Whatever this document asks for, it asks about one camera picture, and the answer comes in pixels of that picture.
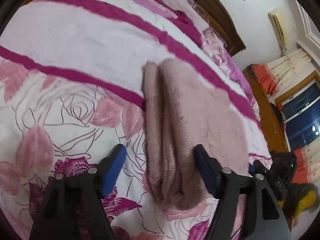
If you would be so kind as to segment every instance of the wooden headboard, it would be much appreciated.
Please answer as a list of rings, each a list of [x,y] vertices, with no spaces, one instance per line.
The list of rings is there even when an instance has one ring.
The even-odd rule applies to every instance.
[[[231,56],[245,49],[236,27],[225,7],[219,0],[194,0],[194,9],[217,31],[227,44]]]

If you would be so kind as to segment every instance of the wooden cabinet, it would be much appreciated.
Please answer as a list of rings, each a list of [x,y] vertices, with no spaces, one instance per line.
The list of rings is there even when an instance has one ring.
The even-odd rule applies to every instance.
[[[274,150],[276,153],[288,152],[288,146],[284,134],[281,131],[276,115],[260,84],[254,78],[252,78],[246,72],[246,70],[244,70],[244,76],[249,81],[249,84],[252,88],[252,93],[259,105],[261,129],[268,143],[269,151],[271,152]]]

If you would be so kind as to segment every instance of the folded towel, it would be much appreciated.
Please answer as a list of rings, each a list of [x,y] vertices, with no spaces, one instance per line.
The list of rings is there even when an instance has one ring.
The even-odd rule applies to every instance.
[[[163,208],[188,210],[207,196],[193,148],[237,174],[248,174],[248,150],[240,114],[228,94],[213,88],[187,63],[167,59],[145,66],[148,182]]]

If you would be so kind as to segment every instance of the folded pink fabric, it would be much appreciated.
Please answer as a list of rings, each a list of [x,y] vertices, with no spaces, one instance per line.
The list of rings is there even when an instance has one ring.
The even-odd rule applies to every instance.
[[[187,63],[145,66],[148,182],[157,204],[188,210],[207,196],[193,148],[202,144],[222,167],[248,172],[242,120],[228,94],[200,80]]]

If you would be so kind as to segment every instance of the metal screw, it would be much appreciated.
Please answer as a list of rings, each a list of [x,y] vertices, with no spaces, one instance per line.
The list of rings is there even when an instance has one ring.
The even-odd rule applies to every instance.
[[[221,171],[223,172],[223,173],[225,173],[225,174],[231,174],[232,173],[232,169],[230,169],[230,168],[222,168],[221,169]]]
[[[255,177],[258,180],[264,180],[264,176],[262,174],[256,174]]]
[[[60,180],[60,179],[63,179],[63,177],[64,177],[63,174],[59,173],[59,174],[57,174],[56,179]]]
[[[98,171],[97,168],[90,168],[90,169],[88,169],[88,173],[89,173],[89,174],[95,174],[95,173],[97,173],[97,171]]]

